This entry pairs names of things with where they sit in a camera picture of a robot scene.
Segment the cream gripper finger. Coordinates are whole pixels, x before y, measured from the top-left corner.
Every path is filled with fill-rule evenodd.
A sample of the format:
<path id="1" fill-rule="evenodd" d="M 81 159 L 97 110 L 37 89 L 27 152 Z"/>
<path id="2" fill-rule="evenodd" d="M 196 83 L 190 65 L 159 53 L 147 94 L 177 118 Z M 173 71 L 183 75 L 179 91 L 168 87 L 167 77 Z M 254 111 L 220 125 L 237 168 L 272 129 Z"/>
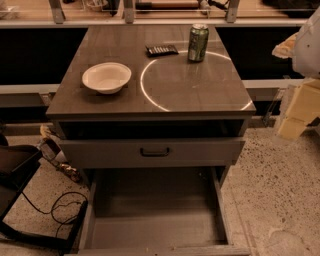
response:
<path id="1" fill-rule="evenodd" d="M 300 137 L 305 129 L 306 124 L 302 120 L 285 117 L 278 128 L 277 136 L 285 140 L 294 141 Z"/>

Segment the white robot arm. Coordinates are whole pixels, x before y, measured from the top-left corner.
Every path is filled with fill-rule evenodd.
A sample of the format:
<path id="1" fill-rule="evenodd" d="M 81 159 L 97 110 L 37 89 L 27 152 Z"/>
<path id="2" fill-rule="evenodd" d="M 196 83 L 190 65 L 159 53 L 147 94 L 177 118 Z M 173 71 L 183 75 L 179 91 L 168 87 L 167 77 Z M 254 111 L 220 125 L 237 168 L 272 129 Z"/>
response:
<path id="1" fill-rule="evenodd" d="M 320 7 L 300 30 L 275 46 L 272 54 L 292 59 L 292 68 L 304 80 L 294 88 L 293 96 L 276 135 L 296 140 L 308 124 L 320 117 Z"/>

